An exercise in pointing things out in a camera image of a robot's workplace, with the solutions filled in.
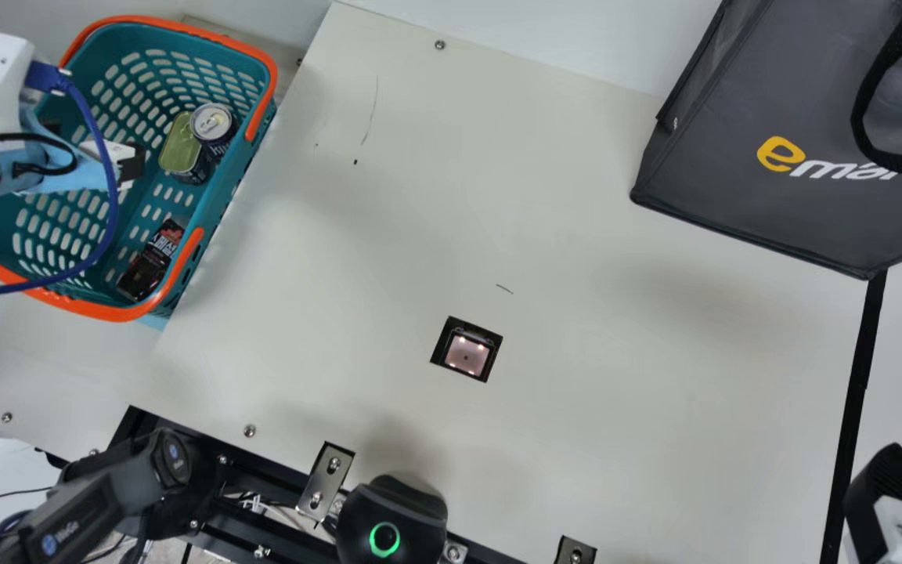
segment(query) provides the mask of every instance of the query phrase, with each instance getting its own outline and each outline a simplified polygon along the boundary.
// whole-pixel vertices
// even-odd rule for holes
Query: emart logo
[[[806,160],[806,153],[790,140],[773,136],[758,149],[758,161],[772,172],[788,172],[801,178],[809,175],[812,179],[848,179],[848,181],[890,181],[897,172],[887,171],[875,163],[858,165],[855,163],[828,163],[827,161]]]

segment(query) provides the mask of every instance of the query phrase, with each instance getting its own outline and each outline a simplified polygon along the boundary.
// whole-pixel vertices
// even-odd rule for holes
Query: yellow e logo
[[[776,153],[774,150],[779,149],[779,147],[787,150],[788,154]],[[792,167],[787,167],[787,165],[773,163],[773,161],[771,161],[772,158],[775,161],[779,161],[779,163],[797,165],[806,160],[806,154],[803,153],[803,150],[799,149],[795,143],[792,143],[791,140],[780,138],[780,136],[774,136],[774,138],[766,140],[766,142],[762,144],[761,149],[758,149],[758,161],[761,161],[761,164],[765,165],[767,170],[770,171],[786,172],[792,170]]]

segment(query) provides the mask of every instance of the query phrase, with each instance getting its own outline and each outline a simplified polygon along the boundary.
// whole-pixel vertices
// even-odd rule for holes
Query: white table surface
[[[0,429],[77,457],[135,404],[301,470],[329,440],[530,562],[816,561],[865,285],[633,206],[661,100],[436,39],[332,8],[161,336],[0,302]],[[504,336],[485,385],[429,364],[448,315]],[[856,465],[889,440],[902,266]]]

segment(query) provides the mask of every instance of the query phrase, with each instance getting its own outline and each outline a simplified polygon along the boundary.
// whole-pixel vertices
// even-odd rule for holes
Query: basket handle
[[[183,267],[186,267],[186,261],[190,260],[190,257],[193,256],[193,250],[197,249],[197,245],[200,245],[201,239],[204,239],[204,228],[198,227],[190,233],[189,238],[186,239],[186,243],[179,247],[179,257],[176,259],[176,262],[173,263],[171,272],[166,274],[164,284],[155,290],[150,298],[130,307],[113,307],[85,300],[76,300],[70,296],[52,292],[47,288],[35,288],[26,290],[23,293],[48,305],[60,307],[65,311],[71,311],[72,313],[78,313],[96,319],[103,319],[103,321],[112,321],[116,324],[133,321],[150,313],[151,310],[154,310],[154,308],[158,306],[158,304],[162,303],[162,300],[166,299],[166,296],[168,296],[172,287],[175,286],[176,281],[178,281],[179,275],[183,271]],[[19,284],[26,282],[27,279],[22,278],[21,275],[0,265],[0,281],[6,284]]]
[[[222,44],[225,47],[229,47],[229,49],[235,49],[241,53],[246,53],[255,60],[262,62],[269,72],[269,81],[266,82],[264,95],[260,99],[260,103],[258,103],[257,107],[253,110],[253,117],[251,117],[250,124],[246,127],[246,140],[253,143],[254,140],[257,139],[257,131],[260,129],[262,115],[264,115],[266,107],[271,103],[273,90],[276,89],[276,63],[273,62],[271,56],[262,52],[260,49],[255,48],[253,45],[239,42],[239,40],[226,37],[225,35],[218,35],[215,32],[207,31],[207,29],[186,25],[186,23],[162,18],[153,18],[151,16],[125,15],[103,18],[100,21],[89,24],[81,33],[79,33],[74,42],[68,46],[68,50],[65,51],[65,54],[61,57],[60,67],[65,67],[65,65],[68,64],[68,61],[71,60],[72,56],[79,50],[79,47],[82,47],[82,43],[85,43],[86,38],[88,38],[93,31],[100,29],[104,25],[110,25],[111,23],[141,23],[154,27],[172,29],[172,31],[178,31],[188,35],[196,35],[197,37],[207,39],[209,42]]]

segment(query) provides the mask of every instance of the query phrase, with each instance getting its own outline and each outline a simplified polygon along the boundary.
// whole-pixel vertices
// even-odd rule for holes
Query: can lid
[[[221,139],[232,129],[232,112],[223,104],[205,103],[193,111],[190,128],[200,140]]]
[[[200,156],[200,142],[190,131],[190,112],[182,111],[172,118],[169,135],[165,138],[158,165],[170,172],[188,172]]]

